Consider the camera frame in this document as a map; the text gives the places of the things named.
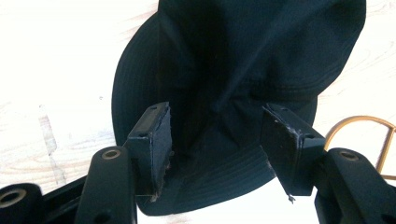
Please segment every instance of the white wooden surface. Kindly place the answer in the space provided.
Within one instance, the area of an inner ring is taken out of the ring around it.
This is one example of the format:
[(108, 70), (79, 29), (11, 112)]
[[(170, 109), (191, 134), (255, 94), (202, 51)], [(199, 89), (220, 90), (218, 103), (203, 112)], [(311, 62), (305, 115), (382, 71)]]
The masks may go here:
[[(319, 96), (315, 129), (370, 115), (396, 123), (396, 1), (368, 0), (367, 21), (342, 75)], [(115, 144), (110, 100), (118, 59), (154, 0), (0, 0), (0, 188), (33, 182), (47, 193), (85, 175)], [(375, 162), (385, 130), (354, 124), (333, 147)], [(396, 175), (396, 147), (384, 173)], [(278, 182), (192, 213), (140, 223), (318, 222), (314, 197), (291, 205)]]

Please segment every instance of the round metal bolt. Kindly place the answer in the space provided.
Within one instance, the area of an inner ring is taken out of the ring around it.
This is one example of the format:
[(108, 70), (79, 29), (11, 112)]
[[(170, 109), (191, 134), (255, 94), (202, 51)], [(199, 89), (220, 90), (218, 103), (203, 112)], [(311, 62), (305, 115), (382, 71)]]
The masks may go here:
[(341, 151), (340, 155), (349, 161), (358, 161), (359, 160), (359, 158), (355, 154), (347, 152), (347, 151)]
[(102, 158), (104, 160), (113, 160), (117, 158), (121, 152), (118, 149), (110, 149), (102, 154)]
[(27, 192), (25, 189), (12, 189), (2, 195), (0, 195), (0, 208), (10, 207), (11, 205), (18, 203), (26, 196)]

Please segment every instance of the hat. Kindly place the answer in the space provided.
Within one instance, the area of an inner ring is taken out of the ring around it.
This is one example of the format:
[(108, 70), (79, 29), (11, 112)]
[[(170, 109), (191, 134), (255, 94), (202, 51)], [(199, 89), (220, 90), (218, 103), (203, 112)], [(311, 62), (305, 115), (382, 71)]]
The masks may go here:
[(364, 19), (363, 0), (161, 0), (122, 53), (112, 95), (120, 146), (147, 107), (171, 108), (175, 154), (159, 198), (136, 198), (141, 211), (188, 212), (273, 179), (262, 105), (312, 125)]

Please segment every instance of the hat brim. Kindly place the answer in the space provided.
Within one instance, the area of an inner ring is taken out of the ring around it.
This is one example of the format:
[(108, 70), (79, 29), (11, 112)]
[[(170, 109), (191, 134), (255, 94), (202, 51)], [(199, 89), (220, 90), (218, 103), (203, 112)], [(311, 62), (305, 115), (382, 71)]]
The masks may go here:
[[(156, 80), (158, 28), (158, 15), (154, 14), (140, 27), (121, 55), (112, 93), (112, 118), (118, 146), (126, 141), (146, 108), (159, 103)], [(317, 98), (304, 103), (279, 103), (286, 104), (308, 123), (313, 123)], [(153, 203), (150, 197), (138, 197), (139, 208), (149, 216), (188, 212), (242, 196), (275, 177), (260, 145), (224, 155), (221, 161), (205, 170), (188, 178), (179, 178), (175, 170), (167, 174), (158, 200)]]

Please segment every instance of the black hat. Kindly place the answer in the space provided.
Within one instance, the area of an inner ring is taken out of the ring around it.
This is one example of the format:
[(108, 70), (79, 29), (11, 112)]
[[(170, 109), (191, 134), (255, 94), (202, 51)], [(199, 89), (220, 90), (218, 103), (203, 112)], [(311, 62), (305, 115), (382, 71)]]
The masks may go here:
[(261, 105), (312, 125), (364, 19), (363, 0), (161, 0), (123, 52), (112, 96), (117, 145), (147, 107), (171, 107), (175, 155), (160, 197), (137, 198), (142, 212), (203, 208), (273, 179)]

